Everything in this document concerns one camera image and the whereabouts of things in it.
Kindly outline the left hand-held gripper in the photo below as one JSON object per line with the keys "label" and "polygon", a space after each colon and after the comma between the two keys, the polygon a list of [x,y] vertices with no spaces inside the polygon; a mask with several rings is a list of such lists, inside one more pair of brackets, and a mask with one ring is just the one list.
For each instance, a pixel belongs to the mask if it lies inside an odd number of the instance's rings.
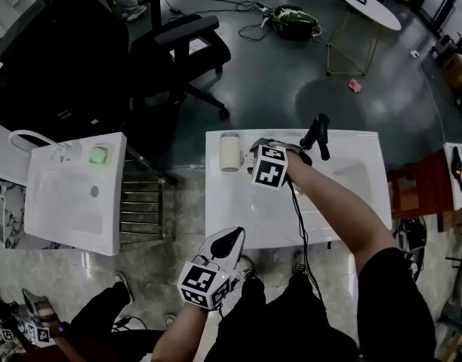
{"label": "left hand-held gripper", "polygon": [[209,265],[185,262],[177,288],[184,302],[206,311],[219,308],[238,281],[234,269],[239,262],[245,242],[245,229],[232,227],[207,237],[198,255],[213,259]]}

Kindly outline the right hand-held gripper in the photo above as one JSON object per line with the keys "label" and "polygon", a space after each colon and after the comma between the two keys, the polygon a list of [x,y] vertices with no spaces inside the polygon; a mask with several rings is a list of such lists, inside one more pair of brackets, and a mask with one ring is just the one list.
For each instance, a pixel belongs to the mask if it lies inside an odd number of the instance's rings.
{"label": "right hand-held gripper", "polygon": [[255,159],[251,175],[253,184],[270,189],[279,189],[286,182],[289,152],[298,155],[303,163],[312,165],[311,157],[301,147],[290,143],[260,138],[249,151]]}

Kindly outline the cream hair dryer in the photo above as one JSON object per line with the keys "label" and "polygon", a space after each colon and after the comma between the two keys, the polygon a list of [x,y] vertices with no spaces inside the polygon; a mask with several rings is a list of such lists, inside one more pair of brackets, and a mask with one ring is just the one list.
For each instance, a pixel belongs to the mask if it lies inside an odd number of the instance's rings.
{"label": "cream hair dryer", "polygon": [[236,132],[224,132],[219,140],[219,168],[221,172],[233,173],[242,169],[244,155],[241,138]]}

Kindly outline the person's left forearm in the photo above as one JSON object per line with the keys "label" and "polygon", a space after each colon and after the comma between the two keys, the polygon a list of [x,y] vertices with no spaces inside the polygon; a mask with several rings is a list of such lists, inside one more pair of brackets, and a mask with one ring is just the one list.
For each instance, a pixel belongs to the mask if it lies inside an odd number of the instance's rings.
{"label": "person's left forearm", "polygon": [[185,303],[181,313],[160,337],[152,362],[193,362],[205,329],[208,312]]}

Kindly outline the person's right forearm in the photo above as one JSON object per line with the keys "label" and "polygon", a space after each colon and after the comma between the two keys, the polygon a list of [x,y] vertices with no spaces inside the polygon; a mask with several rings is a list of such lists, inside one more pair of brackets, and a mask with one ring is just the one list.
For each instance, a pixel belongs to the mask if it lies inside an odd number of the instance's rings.
{"label": "person's right forearm", "polygon": [[287,175],[345,243],[358,273],[376,253],[395,246],[380,217],[359,196],[303,163],[294,152],[288,153]]}

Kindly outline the person's white shoe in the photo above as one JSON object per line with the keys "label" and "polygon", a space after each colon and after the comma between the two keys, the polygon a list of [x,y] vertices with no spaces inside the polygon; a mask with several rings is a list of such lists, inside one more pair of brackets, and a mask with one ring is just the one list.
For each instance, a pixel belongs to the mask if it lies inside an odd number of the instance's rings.
{"label": "person's white shoe", "polygon": [[303,251],[298,251],[295,253],[293,262],[292,262],[292,274],[293,275],[306,275],[307,274],[307,265],[305,259],[305,253]]}
{"label": "person's white shoe", "polygon": [[252,280],[258,277],[257,270],[253,261],[245,255],[241,255],[237,265],[237,270],[244,281]]}

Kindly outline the white paper sheet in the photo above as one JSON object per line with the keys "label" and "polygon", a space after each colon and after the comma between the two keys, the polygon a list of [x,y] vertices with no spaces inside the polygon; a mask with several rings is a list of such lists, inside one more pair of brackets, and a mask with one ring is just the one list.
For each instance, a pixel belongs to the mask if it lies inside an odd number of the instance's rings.
{"label": "white paper sheet", "polygon": [[168,53],[171,56],[172,60],[175,60],[175,52],[178,51],[179,54],[181,54],[184,50],[188,50],[189,56],[203,51],[204,49],[207,49],[211,46],[211,43],[204,39],[203,37],[196,37],[193,39],[190,39],[189,41],[182,41],[181,43],[178,43],[177,46],[170,50]]}

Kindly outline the black office chair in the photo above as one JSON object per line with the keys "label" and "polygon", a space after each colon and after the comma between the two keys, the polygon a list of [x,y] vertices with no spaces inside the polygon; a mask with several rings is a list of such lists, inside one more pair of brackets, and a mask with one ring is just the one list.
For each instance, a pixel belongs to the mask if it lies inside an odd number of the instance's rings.
{"label": "black office chair", "polygon": [[187,95],[228,118],[224,104],[193,86],[230,59],[216,17],[182,17],[130,40],[127,26],[98,0],[44,1],[39,117],[48,136],[161,135],[174,127]]}

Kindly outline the green black bag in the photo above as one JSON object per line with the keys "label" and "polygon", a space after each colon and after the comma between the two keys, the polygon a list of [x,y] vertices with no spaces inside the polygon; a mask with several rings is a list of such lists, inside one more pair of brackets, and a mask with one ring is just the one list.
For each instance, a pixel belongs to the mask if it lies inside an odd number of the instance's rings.
{"label": "green black bag", "polygon": [[272,25],[282,38],[308,41],[322,35],[319,22],[303,9],[293,5],[280,5],[273,10]]}

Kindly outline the red-brown wooden cabinet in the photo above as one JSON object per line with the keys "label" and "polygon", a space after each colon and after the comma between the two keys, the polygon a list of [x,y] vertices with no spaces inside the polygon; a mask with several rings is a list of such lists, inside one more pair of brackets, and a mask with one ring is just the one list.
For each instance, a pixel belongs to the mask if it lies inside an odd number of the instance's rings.
{"label": "red-brown wooden cabinet", "polygon": [[453,194],[445,152],[440,149],[417,162],[387,172],[394,220],[434,215],[445,231],[453,211]]}

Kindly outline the white oval side table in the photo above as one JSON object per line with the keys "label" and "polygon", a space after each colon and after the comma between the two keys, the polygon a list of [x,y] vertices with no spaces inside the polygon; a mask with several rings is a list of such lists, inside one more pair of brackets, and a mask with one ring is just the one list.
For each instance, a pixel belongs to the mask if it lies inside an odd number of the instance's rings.
{"label": "white oval side table", "polygon": [[[383,29],[388,29],[394,32],[398,32],[402,29],[402,25],[397,19],[397,17],[382,3],[378,0],[368,0],[366,5],[362,5],[355,0],[342,0],[346,4],[346,10],[344,15],[340,19],[340,22],[335,26],[334,31],[332,32],[331,37],[326,43],[327,48],[327,66],[326,66],[326,75],[331,77],[333,75],[360,75],[366,76],[369,69],[371,68],[372,61],[376,54],[378,42],[381,37]],[[368,52],[365,61],[365,65],[361,67],[351,56],[342,51],[336,41],[339,39],[340,35],[343,33],[347,26],[347,21],[349,19],[352,11],[356,11],[361,14],[366,19],[370,20],[373,25],[375,25],[376,31],[371,34],[368,41]],[[331,55],[332,51],[338,52],[342,57],[344,57],[349,63],[353,64],[357,69],[355,71],[334,71],[332,69]]]}

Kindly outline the cardboard box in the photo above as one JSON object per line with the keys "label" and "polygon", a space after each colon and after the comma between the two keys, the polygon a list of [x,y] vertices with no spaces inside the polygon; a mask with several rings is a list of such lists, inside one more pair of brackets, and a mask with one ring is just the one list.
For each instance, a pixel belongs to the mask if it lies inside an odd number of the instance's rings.
{"label": "cardboard box", "polygon": [[446,80],[453,91],[462,91],[462,54],[454,54],[443,65]]}

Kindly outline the white curved faucet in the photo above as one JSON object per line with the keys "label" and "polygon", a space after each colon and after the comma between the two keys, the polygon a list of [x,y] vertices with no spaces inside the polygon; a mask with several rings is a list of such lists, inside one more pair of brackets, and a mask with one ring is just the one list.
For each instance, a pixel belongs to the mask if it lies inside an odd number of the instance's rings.
{"label": "white curved faucet", "polygon": [[20,147],[19,145],[17,145],[13,139],[15,137],[20,137],[20,136],[25,136],[25,137],[34,137],[36,138],[37,140],[40,140],[42,142],[45,142],[47,143],[48,145],[50,146],[53,146],[55,149],[56,149],[56,152],[59,154],[60,156],[60,161],[63,162],[63,161],[68,161],[69,160],[69,156],[67,155],[67,148],[69,147],[67,144],[59,144],[59,143],[56,143],[54,142],[53,140],[50,140],[49,138],[41,135],[40,133],[36,133],[34,131],[31,131],[31,130],[15,130],[15,131],[12,131],[10,132],[9,136],[8,136],[8,142],[9,144],[17,151],[19,151],[22,155],[24,155],[25,157],[27,158],[31,158],[31,151],[28,150],[28,149],[24,149],[22,147]]}

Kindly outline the white board panel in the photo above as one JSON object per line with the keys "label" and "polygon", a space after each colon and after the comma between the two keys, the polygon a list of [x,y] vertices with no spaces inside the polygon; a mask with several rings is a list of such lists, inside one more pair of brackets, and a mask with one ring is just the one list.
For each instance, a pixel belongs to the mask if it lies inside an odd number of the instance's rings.
{"label": "white board panel", "polygon": [[30,158],[11,146],[10,133],[0,125],[0,179],[26,186]]}

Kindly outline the black cabinet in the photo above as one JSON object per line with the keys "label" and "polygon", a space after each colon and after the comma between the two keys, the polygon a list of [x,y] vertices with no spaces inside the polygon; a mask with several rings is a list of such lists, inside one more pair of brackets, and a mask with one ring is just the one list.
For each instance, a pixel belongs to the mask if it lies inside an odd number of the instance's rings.
{"label": "black cabinet", "polygon": [[0,38],[0,122],[43,133],[65,110],[59,47],[47,14],[22,16]]}

